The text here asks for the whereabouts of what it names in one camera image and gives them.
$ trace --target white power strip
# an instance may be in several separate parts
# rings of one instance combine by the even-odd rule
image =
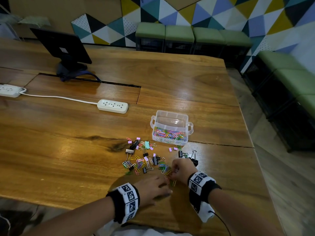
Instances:
[[[98,101],[98,103],[93,103],[93,102],[87,102],[87,101],[78,100],[78,99],[60,97],[60,96],[31,95],[31,94],[26,94],[25,92],[26,92],[26,88],[21,88],[21,87],[17,87],[13,85],[8,85],[8,84],[0,84],[0,96],[5,96],[5,97],[16,98],[20,96],[21,94],[24,94],[24,95],[33,96],[33,97],[63,98],[63,99],[73,100],[73,101],[77,101],[81,103],[96,104],[99,110],[114,112],[114,113],[121,113],[121,114],[126,113],[128,109],[128,103],[117,102],[117,101],[106,100],[106,99],[101,99],[100,101]]]

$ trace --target power outlet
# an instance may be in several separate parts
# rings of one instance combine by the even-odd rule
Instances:
[[[21,87],[8,85],[8,84],[0,85],[0,96],[16,98],[20,96],[21,91],[23,91],[23,88]]]
[[[102,111],[124,114],[127,112],[128,103],[101,99],[100,101],[98,101],[97,107],[99,110],[102,110]]]

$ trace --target plastic container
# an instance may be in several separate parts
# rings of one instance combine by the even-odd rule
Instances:
[[[193,124],[188,122],[186,114],[172,113],[158,110],[150,122],[152,139],[157,142],[184,146],[188,136],[194,132]]]

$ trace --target floor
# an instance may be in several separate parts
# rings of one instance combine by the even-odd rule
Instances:
[[[315,235],[315,153],[287,153],[239,72],[236,69],[227,70],[286,235]],[[31,211],[32,225],[28,225],[25,231],[36,225],[41,217],[46,221],[65,212],[61,209],[0,199],[0,212],[3,210]]]

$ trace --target stool seat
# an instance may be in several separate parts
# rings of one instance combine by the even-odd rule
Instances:
[[[297,101],[315,119],[315,95],[300,95]]]
[[[136,37],[164,39],[165,25],[161,23],[140,22],[136,30]]]
[[[315,76],[307,70],[277,69],[274,75],[294,97],[306,94],[315,95]]]
[[[217,29],[195,27],[192,31],[195,35],[196,43],[225,45],[225,40]]]
[[[251,47],[253,43],[250,38],[242,31],[219,30],[227,45]]]
[[[193,43],[195,37],[190,26],[168,25],[165,27],[165,40]]]
[[[271,72],[275,71],[276,69],[305,70],[305,67],[290,54],[272,51],[260,51],[257,56],[266,64]]]

